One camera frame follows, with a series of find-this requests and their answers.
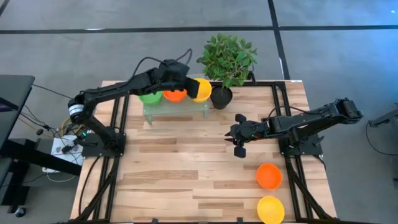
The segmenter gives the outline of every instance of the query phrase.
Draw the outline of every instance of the green cup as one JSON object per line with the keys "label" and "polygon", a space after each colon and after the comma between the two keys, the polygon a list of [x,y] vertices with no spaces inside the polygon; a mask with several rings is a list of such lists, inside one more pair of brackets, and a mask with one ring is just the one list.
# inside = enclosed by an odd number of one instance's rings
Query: green cup
{"label": "green cup", "polygon": [[162,91],[157,91],[156,93],[139,96],[139,99],[146,105],[156,105],[162,99]]}

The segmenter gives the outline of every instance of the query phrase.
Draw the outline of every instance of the gray floor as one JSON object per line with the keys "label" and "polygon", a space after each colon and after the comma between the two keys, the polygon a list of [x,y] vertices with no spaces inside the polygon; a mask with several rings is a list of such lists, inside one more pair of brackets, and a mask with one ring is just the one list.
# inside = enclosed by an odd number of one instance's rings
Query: gray floor
{"label": "gray floor", "polygon": [[[398,24],[397,1],[274,0],[280,26]],[[172,26],[269,26],[267,1],[237,0],[11,0],[0,29],[95,29]],[[0,73],[34,75],[35,83],[73,96],[102,80],[127,79],[144,56],[174,58],[191,47],[193,58],[217,32],[142,34],[0,35]],[[257,79],[281,79],[272,31],[229,32],[258,48]],[[312,108],[348,97],[366,117],[351,126],[324,131],[327,174],[338,216],[344,220],[396,223],[398,190],[392,157],[374,152],[364,128],[398,103],[398,30],[285,31],[281,33],[291,79],[303,80]],[[145,63],[142,69],[154,66]],[[202,66],[193,60],[191,72]],[[27,105],[49,125],[67,117],[67,100],[34,88]],[[388,126],[370,129],[381,151],[398,153]],[[17,123],[12,137],[35,139]],[[27,180],[40,174],[33,167]],[[68,184],[39,179],[29,194],[24,218],[0,208],[2,223],[67,220],[77,179]]]}

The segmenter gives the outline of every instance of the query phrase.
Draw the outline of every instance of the orange cup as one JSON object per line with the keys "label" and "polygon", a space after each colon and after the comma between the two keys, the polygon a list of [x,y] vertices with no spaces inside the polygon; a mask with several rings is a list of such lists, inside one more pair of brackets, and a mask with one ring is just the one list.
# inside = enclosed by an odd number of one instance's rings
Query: orange cup
{"label": "orange cup", "polygon": [[257,169],[257,181],[265,189],[276,189],[282,183],[282,173],[274,164],[263,164]]}
{"label": "orange cup", "polygon": [[187,95],[187,91],[186,90],[184,90],[184,91],[179,91],[179,90],[163,91],[163,95],[170,102],[179,103],[185,98],[185,96]]}

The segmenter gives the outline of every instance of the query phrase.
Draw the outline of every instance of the wooden tabletop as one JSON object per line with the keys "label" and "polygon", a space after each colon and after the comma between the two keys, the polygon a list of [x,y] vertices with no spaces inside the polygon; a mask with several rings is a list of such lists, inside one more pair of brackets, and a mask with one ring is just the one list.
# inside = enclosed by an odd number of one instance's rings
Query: wooden tabletop
{"label": "wooden tabletop", "polygon": [[[115,82],[105,81],[103,86]],[[308,110],[303,83],[286,81],[286,87],[290,105]],[[130,96],[125,130],[127,144],[119,164],[112,222],[150,222],[152,218],[160,222],[227,222],[236,221],[236,217],[243,217],[245,222],[259,222],[257,203],[268,195],[283,203],[284,221],[294,220],[285,162],[277,140],[245,144],[244,159],[235,157],[234,146],[223,140],[229,127],[236,123],[236,113],[253,121],[268,115],[274,108],[271,88],[232,87],[232,91],[232,102],[224,110],[211,106],[208,119],[201,113],[154,116],[152,126],[142,115],[138,97]],[[119,117],[123,100],[120,102]],[[112,108],[113,101],[101,103],[95,116],[108,125]],[[71,218],[78,216],[81,188],[94,159],[84,161]],[[302,160],[309,191],[324,210],[335,217],[322,163],[312,156],[302,156]],[[269,162],[282,171],[283,181],[276,190],[262,189],[256,182],[256,169]],[[101,166],[102,158],[88,179],[82,208],[97,191]],[[302,194],[297,192],[305,217]],[[105,193],[100,217],[104,217],[107,196]]]}

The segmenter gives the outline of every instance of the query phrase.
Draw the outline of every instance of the plastic bowl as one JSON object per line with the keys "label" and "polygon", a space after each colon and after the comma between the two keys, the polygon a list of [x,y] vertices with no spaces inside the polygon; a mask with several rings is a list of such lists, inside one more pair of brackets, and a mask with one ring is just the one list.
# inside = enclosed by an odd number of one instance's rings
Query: plastic bowl
{"label": "plastic bowl", "polygon": [[265,189],[276,189],[282,183],[282,173],[274,164],[263,164],[257,169],[257,181]]}
{"label": "plastic bowl", "polygon": [[157,91],[156,93],[151,93],[148,95],[142,95],[138,98],[146,105],[156,105],[162,99],[162,91]]}
{"label": "plastic bowl", "polygon": [[285,218],[285,208],[279,199],[266,196],[257,204],[257,214],[265,224],[280,224]]}
{"label": "plastic bowl", "polygon": [[184,91],[179,91],[179,90],[163,91],[163,95],[170,102],[179,103],[185,98],[185,96],[187,95],[187,91],[186,90],[184,90]]}
{"label": "plastic bowl", "polygon": [[196,103],[205,102],[211,95],[211,84],[208,80],[204,78],[195,78],[199,82],[198,96],[193,99]]}

